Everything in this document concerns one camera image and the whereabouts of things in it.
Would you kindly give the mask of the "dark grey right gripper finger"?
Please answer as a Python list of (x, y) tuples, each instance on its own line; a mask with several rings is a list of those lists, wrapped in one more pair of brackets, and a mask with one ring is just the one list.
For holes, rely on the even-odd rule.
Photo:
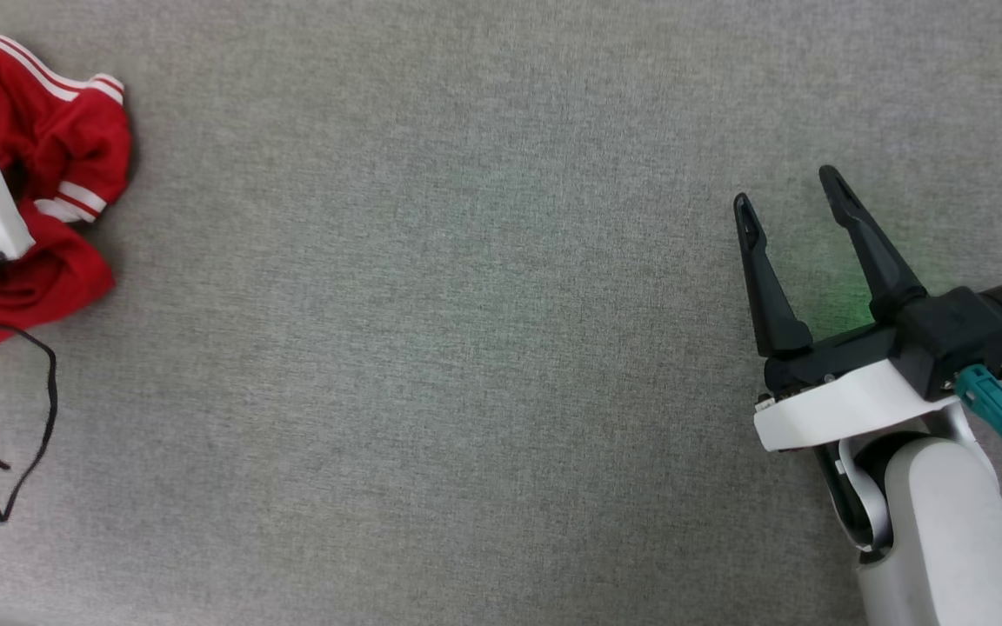
[(847, 231), (858, 254), (871, 294), (868, 309), (878, 323), (894, 322), (904, 306), (926, 298), (929, 292), (839, 171), (823, 165), (818, 177), (832, 217)]
[(745, 193), (734, 199), (734, 217), (757, 352), (768, 359), (807, 351), (812, 334), (787, 300), (767, 256), (765, 231)]

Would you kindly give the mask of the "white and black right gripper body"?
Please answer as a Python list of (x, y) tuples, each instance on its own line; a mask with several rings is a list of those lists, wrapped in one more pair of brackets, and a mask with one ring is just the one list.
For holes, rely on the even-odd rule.
[(772, 399), (760, 401), (754, 416), (764, 449), (835, 443), (949, 407), (953, 396), (927, 400), (898, 372), (890, 359), (895, 337), (892, 326), (870, 324), (767, 357)]

